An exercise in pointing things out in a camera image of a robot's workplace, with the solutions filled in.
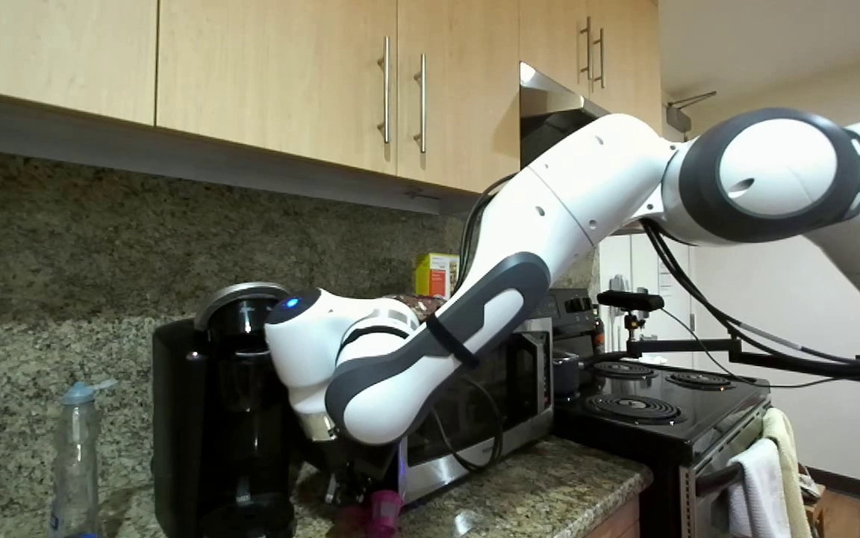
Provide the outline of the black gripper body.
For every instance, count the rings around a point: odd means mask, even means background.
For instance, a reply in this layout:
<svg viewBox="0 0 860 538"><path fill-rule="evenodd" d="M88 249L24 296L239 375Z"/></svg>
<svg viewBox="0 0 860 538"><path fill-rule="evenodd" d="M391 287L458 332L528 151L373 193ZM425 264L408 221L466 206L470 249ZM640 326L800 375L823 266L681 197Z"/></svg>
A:
<svg viewBox="0 0 860 538"><path fill-rule="evenodd" d="M300 472L300 496L321 508L364 502L379 488L397 488L394 445L336 441L310 445Z"/></svg>

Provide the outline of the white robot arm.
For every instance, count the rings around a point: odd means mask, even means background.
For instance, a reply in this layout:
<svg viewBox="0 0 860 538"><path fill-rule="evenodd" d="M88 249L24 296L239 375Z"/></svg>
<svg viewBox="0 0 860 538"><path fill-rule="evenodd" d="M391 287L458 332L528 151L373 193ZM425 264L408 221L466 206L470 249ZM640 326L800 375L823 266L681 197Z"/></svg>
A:
<svg viewBox="0 0 860 538"><path fill-rule="evenodd" d="M766 107L687 145L631 113L576 130L485 206L463 284L434 315L330 290L273 309L263 335L306 436L403 441L443 384L534 315L576 260L643 221L687 245L803 236L860 290L860 122Z"/></svg>

